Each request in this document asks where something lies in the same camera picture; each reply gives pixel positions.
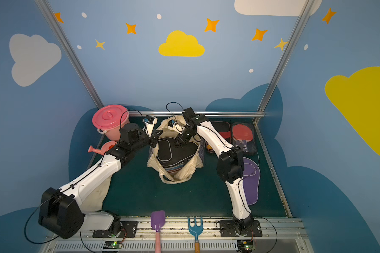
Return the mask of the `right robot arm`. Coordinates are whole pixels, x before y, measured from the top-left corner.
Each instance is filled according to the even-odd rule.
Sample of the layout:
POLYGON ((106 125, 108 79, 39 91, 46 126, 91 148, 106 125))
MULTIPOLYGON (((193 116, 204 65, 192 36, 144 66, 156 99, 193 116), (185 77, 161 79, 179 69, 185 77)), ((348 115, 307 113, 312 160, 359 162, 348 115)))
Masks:
POLYGON ((249 229, 254 224, 253 214, 247 205, 243 187, 244 159, 240 147, 227 142, 213 127, 211 121, 203 114, 196 114, 192 108, 182 111, 185 126, 175 138, 178 145, 190 142, 199 135, 213 149, 218 157, 217 174, 225 182, 232 203, 232 215, 239 233, 249 229))

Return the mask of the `purple paddle case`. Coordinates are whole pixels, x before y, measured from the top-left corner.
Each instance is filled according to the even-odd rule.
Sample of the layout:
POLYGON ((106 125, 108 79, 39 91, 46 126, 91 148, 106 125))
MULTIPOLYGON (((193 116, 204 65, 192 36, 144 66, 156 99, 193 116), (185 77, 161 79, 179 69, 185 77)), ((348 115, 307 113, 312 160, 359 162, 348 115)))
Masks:
POLYGON ((249 206, 257 203, 259 198, 260 169, 259 166, 249 158, 243 158, 244 161, 244 180, 243 187, 249 206))

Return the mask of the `black white-piped paddle case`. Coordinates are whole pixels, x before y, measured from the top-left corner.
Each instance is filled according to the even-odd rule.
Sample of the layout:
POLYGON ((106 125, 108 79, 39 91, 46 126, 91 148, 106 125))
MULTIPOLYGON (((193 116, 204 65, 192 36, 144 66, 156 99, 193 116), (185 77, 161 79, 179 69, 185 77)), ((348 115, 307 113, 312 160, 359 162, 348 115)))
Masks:
POLYGON ((198 144, 194 142, 189 142, 180 147, 174 138, 160 138, 156 158, 166 170, 173 169, 188 163, 195 156, 197 149, 198 144))

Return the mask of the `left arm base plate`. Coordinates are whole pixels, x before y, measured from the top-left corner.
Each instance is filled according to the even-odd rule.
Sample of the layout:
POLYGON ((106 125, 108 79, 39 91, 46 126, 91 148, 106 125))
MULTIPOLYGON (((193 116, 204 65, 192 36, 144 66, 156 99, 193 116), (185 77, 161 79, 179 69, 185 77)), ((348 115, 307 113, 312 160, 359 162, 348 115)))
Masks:
POLYGON ((138 227, 137 221, 120 220, 114 222, 107 230, 95 230, 93 238, 134 238, 138 227))

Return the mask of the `black red paddle case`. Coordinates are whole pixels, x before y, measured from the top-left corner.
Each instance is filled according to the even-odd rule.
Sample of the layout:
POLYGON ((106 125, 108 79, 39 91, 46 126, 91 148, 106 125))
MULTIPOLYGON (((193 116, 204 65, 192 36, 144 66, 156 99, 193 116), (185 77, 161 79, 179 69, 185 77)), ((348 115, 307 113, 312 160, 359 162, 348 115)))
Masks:
POLYGON ((232 144, 231 125, 228 122, 211 121, 211 126, 208 126, 208 128, 214 128, 227 143, 232 144))

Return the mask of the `clear-packaged red paddle set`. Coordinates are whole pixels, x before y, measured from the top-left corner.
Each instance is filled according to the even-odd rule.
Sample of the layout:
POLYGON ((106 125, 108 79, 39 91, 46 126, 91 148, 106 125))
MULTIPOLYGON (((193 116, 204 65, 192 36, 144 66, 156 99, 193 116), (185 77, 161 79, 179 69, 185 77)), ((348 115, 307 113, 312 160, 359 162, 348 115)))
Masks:
POLYGON ((232 145, 240 147, 246 156, 253 156, 257 153, 253 126, 250 123, 232 123, 232 145))

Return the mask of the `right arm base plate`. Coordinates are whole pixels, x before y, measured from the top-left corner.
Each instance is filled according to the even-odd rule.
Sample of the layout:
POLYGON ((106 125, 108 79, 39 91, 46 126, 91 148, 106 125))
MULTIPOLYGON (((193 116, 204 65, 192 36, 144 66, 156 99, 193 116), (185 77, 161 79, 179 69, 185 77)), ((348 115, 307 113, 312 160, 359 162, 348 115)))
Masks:
POLYGON ((234 220, 220 220, 216 227, 221 237, 262 237, 262 228, 259 221, 254 221, 251 226, 243 228, 236 224, 234 220))

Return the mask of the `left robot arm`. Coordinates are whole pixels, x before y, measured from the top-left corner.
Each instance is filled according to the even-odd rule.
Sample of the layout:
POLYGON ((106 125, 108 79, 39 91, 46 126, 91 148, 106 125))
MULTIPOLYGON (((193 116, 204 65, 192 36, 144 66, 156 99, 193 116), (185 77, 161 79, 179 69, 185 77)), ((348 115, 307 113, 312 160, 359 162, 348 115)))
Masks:
POLYGON ((106 211, 84 211, 81 205, 106 179, 128 164, 137 150, 156 147, 162 133, 149 123, 143 129, 136 123, 123 126, 119 141, 96 165, 60 189, 49 188, 42 194, 39 225, 63 239, 97 230, 117 237, 121 233, 120 216, 106 211))

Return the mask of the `cream canvas tote bag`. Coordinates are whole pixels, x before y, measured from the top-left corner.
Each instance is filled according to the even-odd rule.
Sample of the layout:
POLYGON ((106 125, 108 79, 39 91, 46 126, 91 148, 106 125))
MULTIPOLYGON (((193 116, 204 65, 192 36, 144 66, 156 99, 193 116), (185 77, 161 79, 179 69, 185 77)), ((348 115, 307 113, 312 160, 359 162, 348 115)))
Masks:
POLYGON ((160 180, 165 184, 189 181, 196 169, 204 166, 206 141, 196 135, 189 143, 180 146, 175 141, 179 135, 177 128, 169 127, 172 120, 178 120, 180 126, 186 125, 183 116, 163 120, 157 128, 162 134, 158 138, 157 146, 150 148, 147 161, 147 167, 157 171, 160 180))

